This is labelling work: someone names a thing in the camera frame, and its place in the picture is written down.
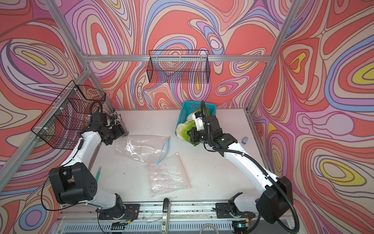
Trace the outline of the dark green bagged cabbage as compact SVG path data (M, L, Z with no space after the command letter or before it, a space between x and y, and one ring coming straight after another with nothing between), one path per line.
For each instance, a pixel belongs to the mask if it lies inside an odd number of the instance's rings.
M200 143L192 143L191 138L188 135L188 131L190 131L195 126L195 121L186 121L185 123L178 124L178 126L176 127L177 137L182 141L192 144L193 146L199 145Z

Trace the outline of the blue-zip clear zip-top bag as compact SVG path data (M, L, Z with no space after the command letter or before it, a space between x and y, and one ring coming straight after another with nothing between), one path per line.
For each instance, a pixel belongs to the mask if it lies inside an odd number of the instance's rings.
M114 142L119 155L145 163L160 164L169 154L170 136L123 136Z

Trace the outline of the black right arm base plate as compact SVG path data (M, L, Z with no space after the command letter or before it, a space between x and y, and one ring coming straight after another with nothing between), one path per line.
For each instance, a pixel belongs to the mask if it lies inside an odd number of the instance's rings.
M233 218L233 219L254 219L256 217L253 212L241 212L235 205L229 202L216 203L212 208L216 212L218 218Z

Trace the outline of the light green chinese cabbage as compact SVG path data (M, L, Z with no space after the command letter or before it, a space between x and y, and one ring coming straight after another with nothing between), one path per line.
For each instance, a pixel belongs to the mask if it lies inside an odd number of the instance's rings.
M203 112L202 112L201 109L198 109L197 111L195 111L195 112L189 114L189 115L187 116L185 122L193 121L193 120L194 120L194 119L193 119L193 116L196 116L197 114L199 114L199 117L198 117L198 118L203 119L203 117L202 117Z

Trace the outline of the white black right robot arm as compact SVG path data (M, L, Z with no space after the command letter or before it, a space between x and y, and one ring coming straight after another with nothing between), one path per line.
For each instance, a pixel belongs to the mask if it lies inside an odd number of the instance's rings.
M294 207L292 184L286 177L278 177L251 157L231 134L224 133L216 116L202 112L192 114L195 126L188 131L192 143L203 143L210 151L218 152L247 176L259 193L259 197L244 202L240 193L232 197L234 208L245 212L255 207L259 216L270 224L279 223L291 234L300 230L300 220Z

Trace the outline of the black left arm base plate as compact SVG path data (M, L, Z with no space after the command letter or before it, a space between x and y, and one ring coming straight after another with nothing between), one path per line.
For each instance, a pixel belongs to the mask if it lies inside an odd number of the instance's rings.
M138 219L139 210L140 204L138 203L124 204L123 210L119 210L116 207L114 207L108 210L99 211L98 219L106 221L134 221Z

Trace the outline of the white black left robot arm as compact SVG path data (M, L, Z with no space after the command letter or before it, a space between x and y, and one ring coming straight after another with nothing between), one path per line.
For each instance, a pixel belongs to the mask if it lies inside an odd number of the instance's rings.
M99 188L88 168L101 143L111 145L124 135L121 124L122 118L117 112L90 115L90 122L79 132L79 140L68 159L49 172L48 179L59 204L85 203L96 207L106 218L121 219L124 216L126 209L121 196Z

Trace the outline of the pink-zip clear zip-top bag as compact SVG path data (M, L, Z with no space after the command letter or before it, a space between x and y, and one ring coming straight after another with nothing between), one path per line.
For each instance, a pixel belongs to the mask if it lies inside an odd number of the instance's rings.
M188 174L178 152L158 164L147 165L146 171L151 197L191 188Z

